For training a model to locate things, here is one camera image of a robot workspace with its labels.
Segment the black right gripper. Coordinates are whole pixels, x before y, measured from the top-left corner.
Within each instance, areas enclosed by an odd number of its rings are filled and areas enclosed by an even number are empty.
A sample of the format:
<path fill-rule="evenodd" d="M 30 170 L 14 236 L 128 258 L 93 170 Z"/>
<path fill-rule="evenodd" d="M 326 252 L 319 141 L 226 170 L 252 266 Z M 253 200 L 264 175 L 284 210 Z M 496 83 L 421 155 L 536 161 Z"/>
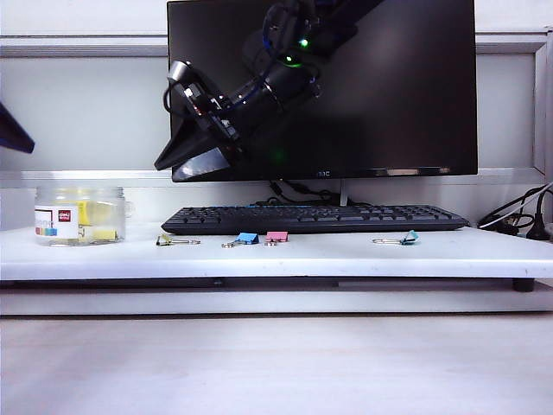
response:
<path fill-rule="evenodd" d="M 266 86 L 243 86 L 225 95 L 207 86 L 189 87 L 189 111 L 154 162 L 157 170 L 179 167 L 180 178 L 231 168 L 246 139 L 268 119 Z"/>

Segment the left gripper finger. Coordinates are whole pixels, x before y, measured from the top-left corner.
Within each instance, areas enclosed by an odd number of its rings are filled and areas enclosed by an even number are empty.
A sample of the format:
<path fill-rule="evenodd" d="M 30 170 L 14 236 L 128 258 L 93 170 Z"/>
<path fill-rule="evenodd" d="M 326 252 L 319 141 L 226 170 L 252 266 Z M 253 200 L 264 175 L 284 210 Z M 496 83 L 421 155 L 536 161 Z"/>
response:
<path fill-rule="evenodd" d="M 31 154 L 34 151 L 34 140 L 16 121 L 10 111 L 0 104 L 0 139 L 4 148 Z"/>

